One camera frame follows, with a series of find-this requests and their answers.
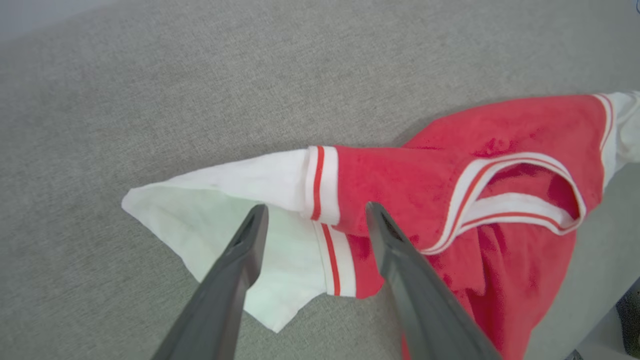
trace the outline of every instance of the white stripe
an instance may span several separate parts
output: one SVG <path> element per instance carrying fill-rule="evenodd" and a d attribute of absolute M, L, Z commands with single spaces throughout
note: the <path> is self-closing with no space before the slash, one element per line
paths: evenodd
<path fill-rule="evenodd" d="M 549 217 L 560 225 L 562 229 L 569 229 L 577 225 L 578 220 L 573 219 L 571 215 L 562 208 L 551 205 L 543 199 L 524 193 L 503 193 L 500 195 L 486 197 L 475 201 L 465 214 L 465 219 L 462 221 L 463 227 L 460 229 L 457 235 L 465 232 L 470 227 L 475 227 L 483 224 L 494 224 L 497 218 L 505 217 L 491 217 L 482 220 L 481 222 L 474 222 L 477 219 L 489 217 L 492 214 L 502 213 L 529 213 L 532 215 L 543 215 Z M 537 218 L 530 218 L 532 221 L 538 221 Z M 554 231 L 557 234 L 567 233 L 568 230 L 562 230 L 556 228 Z"/>
<path fill-rule="evenodd" d="M 524 160 L 522 158 L 533 158 L 535 160 Z M 474 181 L 478 173 L 480 173 L 482 168 L 485 165 L 488 165 L 490 163 L 496 163 L 496 164 L 492 165 L 482 175 L 480 180 L 477 182 L 476 187 L 472 190 L 472 193 L 470 194 L 467 200 L 467 203 L 460 204 L 462 202 L 462 199 L 464 198 L 464 194 L 466 193 L 467 188 L 471 185 L 471 183 Z M 445 231 L 442 233 L 442 236 L 432 247 L 428 249 L 423 249 L 420 252 L 425 255 L 433 255 L 433 254 L 439 254 L 444 250 L 446 250 L 446 248 L 451 245 L 456 235 L 458 234 L 458 231 L 460 230 L 463 223 L 462 220 L 465 218 L 467 211 L 469 210 L 471 205 L 473 205 L 473 203 L 476 201 L 477 197 L 480 195 L 480 193 L 482 192 L 486 184 L 491 180 L 491 178 L 503 168 L 509 167 L 511 165 L 520 164 L 520 163 L 529 163 L 529 164 L 537 165 L 543 168 L 547 168 L 553 171 L 554 173 L 559 174 L 565 180 L 567 180 L 573 188 L 573 193 L 578 203 L 578 210 L 580 214 L 580 217 L 578 219 L 579 221 L 578 224 L 582 222 L 582 219 L 586 214 L 586 206 L 584 205 L 584 200 L 582 199 L 582 196 L 580 195 L 580 192 L 578 191 L 577 185 L 573 181 L 573 178 L 569 174 L 569 171 L 567 171 L 566 167 L 556 159 L 545 154 L 540 154 L 538 152 L 519 152 L 517 154 L 500 156 L 498 158 L 478 159 L 478 160 L 472 161 L 467 166 L 465 171 L 463 171 L 462 175 L 458 179 L 458 182 L 456 183 L 456 188 L 454 189 L 454 196 L 452 196 L 451 205 L 449 206 L 449 212 L 447 214 L 447 220 L 445 222 Z M 462 195 L 459 195 L 459 198 L 456 198 L 455 197 L 456 192 L 461 193 Z M 456 224 L 453 224 L 455 216 L 457 214 L 457 210 L 460 209 L 461 207 L 462 207 L 461 216 L 458 219 L 458 222 Z"/>
<path fill-rule="evenodd" d="M 615 109 L 611 108 L 611 106 L 615 107 L 614 100 L 606 95 L 594 95 L 605 109 L 606 115 L 606 123 L 604 129 L 604 134 L 602 134 L 602 140 L 600 141 L 600 161 L 602 162 L 602 168 L 604 170 L 604 178 L 602 179 L 602 191 L 604 192 L 604 188 L 609 184 L 609 181 L 616 173 L 616 142 L 617 142 L 617 128 L 613 124 L 614 122 L 614 114 Z M 605 99 L 605 97 L 609 98 L 611 101 L 611 105 L 609 105 L 609 101 Z"/>
<path fill-rule="evenodd" d="M 316 168 L 318 164 L 318 149 L 310 146 L 307 149 L 307 174 L 305 175 L 305 206 L 302 211 L 304 218 L 311 218 L 314 212 L 314 181 L 316 180 Z"/>
<path fill-rule="evenodd" d="M 320 180 L 320 222 L 337 225 L 340 222 L 338 204 L 338 150 L 324 146 L 324 165 Z"/>
<path fill-rule="evenodd" d="M 573 227 L 570 230 L 560 232 L 560 231 L 558 231 L 558 228 L 554 224 L 552 224 L 551 222 L 545 221 L 543 219 L 540 219 L 540 218 L 531 218 L 531 217 L 495 217 L 495 218 L 491 218 L 490 220 L 487 220 L 487 221 L 479 222 L 477 224 L 471 224 L 471 225 L 464 226 L 464 227 L 462 227 L 460 229 L 458 234 L 462 234 L 465 231 L 467 231 L 469 229 L 473 229 L 474 227 L 478 227 L 480 225 L 497 224 L 497 223 L 520 223 L 520 224 L 540 225 L 540 226 L 546 227 L 549 231 L 551 231 L 552 233 L 554 233 L 556 235 L 564 235 L 566 233 L 569 233 L 569 232 L 575 230 L 575 227 Z"/>
<path fill-rule="evenodd" d="M 324 266 L 324 278 L 326 281 L 326 293 L 329 295 L 335 294 L 335 284 L 333 283 L 333 270 L 331 267 L 331 255 L 329 254 L 329 248 L 324 237 L 324 231 L 322 224 L 319 222 L 313 222 L 320 246 L 320 254 L 322 255 Z M 355 297 L 356 296 L 356 272 L 353 265 L 353 255 L 351 254 L 351 247 L 347 236 L 340 231 L 334 230 L 331 226 L 329 228 L 329 235 L 333 243 L 333 251 L 335 256 L 335 262 L 338 268 L 338 278 L 340 279 L 340 296 Z"/>
<path fill-rule="evenodd" d="M 607 143 L 607 140 L 610 138 L 610 136 L 607 137 L 607 134 L 609 134 L 609 129 L 612 128 L 613 114 L 615 114 L 615 112 L 609 105 L 609 101 L 605 99 L 606 95 L 594 94 L 593 96 L 596 97 L 596 99 L 600 100 L 600 102 L 602 103 L 602 106 L 604 107 L 604 112 L 605 112 L 605 128 L 604 128 L 604 133 L 602 134 L 602 139 L 600 139 L 600 151 L 602 151 L 602 149 L 604 149 Z"/>
<path fill-rule="evenodd" d="M 335 295 L 335 286 L 333 284 L 333 270 L 331 269 L 331 258 L 329 256 L 329 248 L 326 245 L 324 238 L 324 231 L 322 230 L 322 224 L 319 222 L 313 222 L 314 229 L 316 230 L 316 236 L 318 239 L 318 245 L 320 246 L 320 255 L 322 256 L 322 264 L 324 268 L 324 280 L 326 281 L 326 293 L 329 295 Z"/>
<path fill-rule="evenodd" d="M 353 255 L 347 236 L 329 227 L 329 233 L 335 249 L 335 260 L 340 276 L 340 296 L 356 296 L 356 272 L 353 266 Z"/>

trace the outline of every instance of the black object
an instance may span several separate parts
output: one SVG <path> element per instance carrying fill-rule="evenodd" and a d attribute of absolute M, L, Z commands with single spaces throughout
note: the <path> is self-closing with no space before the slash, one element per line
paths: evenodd
<path fill-rule="evenodd" d="M 382 205 L 366 207 L 413 360 L 499 360 L 500 354 Z M 153 360 L 232 360 L 244 294 L 260 274 L 268 210 L 255 206 L 178 317 Z"/>
<path fill-rule="evenodd" d="M 378 270 L 396 299 L 411 358 L 501 359 L 491 341 L 385 208 L 370 202 L 366 211 Z"/>
<path fill-rule="evenodd" d="M 269 212 L 256 205 L 193 294 L 153 360 L 231 360 L 244 294 L 262 267 Z"/>

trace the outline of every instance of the white fabric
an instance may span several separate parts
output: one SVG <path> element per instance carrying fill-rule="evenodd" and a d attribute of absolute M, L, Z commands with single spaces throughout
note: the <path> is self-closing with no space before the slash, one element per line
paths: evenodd
<path fill-rule="evenodd" d="M 205 168 L 132 189 L 122 207 L 202 281 L 249 209 L 269 204 L 262 271 L 246 294 L 244 310 L 278 332 L 326 292 L 314 223 L 300 216 L 308 163 L 308 150 L 298 150 Z"/>
<path fill-rule="evenodd" d="M 640 163 L 640 92 L 604 95 L 611 104 L 613 126 L 603 149 L 604 186 L 627 163 Z"/>

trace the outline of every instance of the white sleeve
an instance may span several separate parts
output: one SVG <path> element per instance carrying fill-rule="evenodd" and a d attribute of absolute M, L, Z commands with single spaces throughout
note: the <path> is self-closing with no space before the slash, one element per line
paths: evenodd
<path fill-rule="evenodd" d="M 640 163 L 640 92 L 605 95 L 613 116 L 612 143 L 605 146 L 605 186 L 628 163 Z"/>

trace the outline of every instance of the gray carpet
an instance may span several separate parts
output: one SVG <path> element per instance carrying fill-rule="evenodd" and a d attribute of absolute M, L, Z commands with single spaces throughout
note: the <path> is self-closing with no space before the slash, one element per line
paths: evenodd
<path fill-rule="evenodd" d="M 0 358 L 147 359 L 196 282 L 128 189 L 438 116 L 640 89 L 640 15 L 599 0 L 131 0 L 0 45 Z M 527 359 L 568 354 L 640 276 L 640 168 L 581 229 Z M 387 290 L 319 297 L 237 359 L 399 359 Z"/>

